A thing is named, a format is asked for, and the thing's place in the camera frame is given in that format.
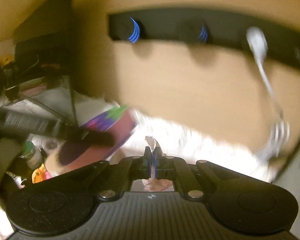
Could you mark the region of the purple felt eggplant sponge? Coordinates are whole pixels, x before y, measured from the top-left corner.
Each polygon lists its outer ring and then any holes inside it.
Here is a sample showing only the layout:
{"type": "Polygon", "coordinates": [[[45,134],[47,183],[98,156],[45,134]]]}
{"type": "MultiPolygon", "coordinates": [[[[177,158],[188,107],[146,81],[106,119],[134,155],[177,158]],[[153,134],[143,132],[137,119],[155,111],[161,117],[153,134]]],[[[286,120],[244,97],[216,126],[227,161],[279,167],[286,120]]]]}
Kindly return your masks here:
{"type": "Polygon", "coordinates": [[[116,106],[95,116],[67,137],[57,160],[61,172],[76,170],[114,154],[133,134],[136,120],[129,106],[116,106]]]}

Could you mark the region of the pink teal plush toy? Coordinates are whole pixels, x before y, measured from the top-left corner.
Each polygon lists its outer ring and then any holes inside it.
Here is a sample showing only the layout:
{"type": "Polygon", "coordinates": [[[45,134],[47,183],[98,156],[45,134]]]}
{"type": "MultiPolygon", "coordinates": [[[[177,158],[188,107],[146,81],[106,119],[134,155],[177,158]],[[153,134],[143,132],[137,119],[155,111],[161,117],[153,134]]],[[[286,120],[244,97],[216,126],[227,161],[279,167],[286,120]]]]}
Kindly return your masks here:
{"type": "Polygon", "coordinates": [[[48,179],[51,179],[52,176],[46,169],[45,165],[42,164],[39,168],[35,169],[32,173],[32,183],[36,184],[48,179]]]}

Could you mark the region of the white fringed table cloth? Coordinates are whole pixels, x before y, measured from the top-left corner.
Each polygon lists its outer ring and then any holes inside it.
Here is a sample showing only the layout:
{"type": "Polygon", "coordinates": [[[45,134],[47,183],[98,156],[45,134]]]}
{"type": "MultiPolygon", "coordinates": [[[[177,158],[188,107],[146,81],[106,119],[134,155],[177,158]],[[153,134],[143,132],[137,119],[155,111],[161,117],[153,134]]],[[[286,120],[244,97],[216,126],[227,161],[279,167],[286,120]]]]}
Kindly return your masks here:
{"type": "MultiPolygon", "coordinates": [[[[117,102],[106,102],[104,99],[83,97],[75,99],[77,117],[80,125],[101,114],[112,107],[119,107],[117,102]]],[[[271,182],[275,177],[269,164],[259,159],[247,147],[239,144],[230,144],[217,141],[210,136],[203,135],[195,130],[170,122],[165,119],[147,116],[140,111],[130,108],[132,116],[136,120],[131,137],[111,156],[96,157],[94,149],[90,148],[81,157],[87,157],[89,163],[98,160],[107,160],[110,164],[117,164],[125,157],[142,156],[145,147],[148,146],[146,137],[155,139],[167,156],[183,158],[189,164],[195,164],[198,160],[206,160],[230,170],[247,176],[271,182]]],[[[71,165],[62,165],[58,160],[58,151],[61,145],[52,152],[45,161],[45,168],[55,177],[69,172],[71,165]]]]}

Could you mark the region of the green lid glass jar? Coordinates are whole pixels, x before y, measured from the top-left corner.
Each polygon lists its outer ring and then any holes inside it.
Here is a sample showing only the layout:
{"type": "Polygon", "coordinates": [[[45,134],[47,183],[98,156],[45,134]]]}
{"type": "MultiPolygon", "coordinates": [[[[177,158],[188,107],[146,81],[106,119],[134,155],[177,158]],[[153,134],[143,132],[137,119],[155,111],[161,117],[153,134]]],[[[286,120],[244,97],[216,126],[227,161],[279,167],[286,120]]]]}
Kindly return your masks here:
{"type": "Polygon", "coordinates": [[[32,170],[39,168],[44,162],[40,149],[31,141],[24,143],[22,153],[19,157],[25,160],[28,167],[32,170]]]}

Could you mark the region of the black power strip track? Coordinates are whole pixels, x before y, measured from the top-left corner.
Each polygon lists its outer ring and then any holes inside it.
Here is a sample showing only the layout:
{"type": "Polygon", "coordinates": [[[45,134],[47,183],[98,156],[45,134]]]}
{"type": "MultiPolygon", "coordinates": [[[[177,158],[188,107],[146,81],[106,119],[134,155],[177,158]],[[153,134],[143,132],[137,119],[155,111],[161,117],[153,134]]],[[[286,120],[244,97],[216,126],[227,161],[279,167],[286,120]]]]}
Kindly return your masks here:
{"type": "Polygon", "coordinates": [[[108,15],[114,41],[139,40],[213,44],[249,51],[246,33],[260,28],[268,44],[267,56],[300,71],[300,32],[266,18],[230,10],[200,7],[153,7],[108,15]]]}

